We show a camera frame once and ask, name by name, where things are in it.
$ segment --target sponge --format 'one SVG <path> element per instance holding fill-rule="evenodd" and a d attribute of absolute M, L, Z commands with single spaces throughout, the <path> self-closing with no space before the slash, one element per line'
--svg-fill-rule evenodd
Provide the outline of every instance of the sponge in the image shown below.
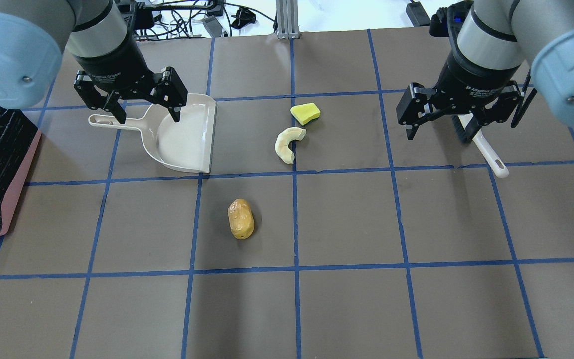
<path fill-rule="evenodd" d="M 313 102 L 310 104 L 297 105 L 291 108 L 291 114 L 300 122 L 307 125 L 311 120 L 320 117 L 320 109 Z"/>

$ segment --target metal post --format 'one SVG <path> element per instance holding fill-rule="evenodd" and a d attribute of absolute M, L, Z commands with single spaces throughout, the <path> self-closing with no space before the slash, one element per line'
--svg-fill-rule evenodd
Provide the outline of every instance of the metal post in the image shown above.
<path fill-rule="evenodd" d="M 300 38 L 298 27 L 298 0 L 276 0 L 278 39 Z"/>

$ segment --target dustpan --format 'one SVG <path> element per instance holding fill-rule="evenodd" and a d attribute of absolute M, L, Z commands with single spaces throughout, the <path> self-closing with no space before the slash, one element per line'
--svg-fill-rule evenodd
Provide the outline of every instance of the dustpan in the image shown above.
<path fill-rule="evenodd" d="M 141 132 L 143 147 L 150 157 L 167 168 L 185 172 L 209 172 L 216 101 L 207 95 L 190 93 L 174 122 L 168 109 L 152 104 L 143 117 L 126 118 L 120 124 L 114 116 L 93 114 L 88 122 L 94 127 Z"/>

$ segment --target yellow potato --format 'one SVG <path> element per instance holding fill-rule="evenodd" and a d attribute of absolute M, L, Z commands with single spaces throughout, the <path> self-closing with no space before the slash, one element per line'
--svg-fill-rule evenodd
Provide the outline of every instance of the yellow potato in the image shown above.
<path fill-rule="evenodd" d="M 254 231 L 254 218 L 251 214 L 251 207 L 244 199 L 237 199 L 227 209 L 227 216 L 230 218 L 230 230 L 237 239 L 246 239 Z"/>

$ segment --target robotic arm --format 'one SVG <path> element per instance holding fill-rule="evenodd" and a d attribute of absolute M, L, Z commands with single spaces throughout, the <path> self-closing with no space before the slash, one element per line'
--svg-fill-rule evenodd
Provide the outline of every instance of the robotic arm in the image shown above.
<path fill-rule="evenodd" d="M 84 69 L 74 86 L 90 109 L 124 123 L 119 100 L 144 99 L 180 120 L 187 89 L 174 68 L 148 69 L 114 0 L 0 0 L 0 106 L 39 102 L 64 48 Z"/>
<path fill-rule="evenodd" d="M 463 1 L 440 9 L 430 34 L 448 37 L 451 53 L 433 88 L 413 82 L 397 105 L 408 139 L 444 115 L 474 115 L 463 141 L 508 120 L 523 102 L 511 78 L 524 59 L 553 114 L 574 127 L 574 0 Z"/>

